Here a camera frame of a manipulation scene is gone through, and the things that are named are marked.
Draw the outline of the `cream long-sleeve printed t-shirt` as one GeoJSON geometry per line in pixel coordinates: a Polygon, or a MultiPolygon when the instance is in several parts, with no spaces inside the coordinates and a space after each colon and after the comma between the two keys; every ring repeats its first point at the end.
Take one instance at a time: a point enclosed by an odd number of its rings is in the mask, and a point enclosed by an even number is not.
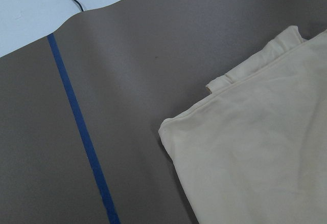
{"type": "Polygon", "coordinates": [[[163,121],[200,223],[326,223],[326,32],[289,26],[163,121]]]}

